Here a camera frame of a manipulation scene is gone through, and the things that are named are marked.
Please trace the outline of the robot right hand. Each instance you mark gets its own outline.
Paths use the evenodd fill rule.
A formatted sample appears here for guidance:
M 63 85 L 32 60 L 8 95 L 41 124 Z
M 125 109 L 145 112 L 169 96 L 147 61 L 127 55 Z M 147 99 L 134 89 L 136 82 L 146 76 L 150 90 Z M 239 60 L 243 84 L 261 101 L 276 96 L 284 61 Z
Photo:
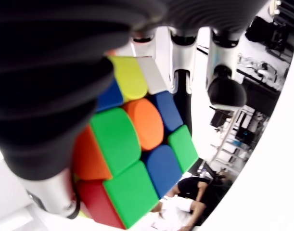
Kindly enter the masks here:
M 44 211 L 74 219 L 73 146 L 113 81 L 104 55 L 158 26 L 236 39 L 263 0 L 0 0 L 0 150 Z

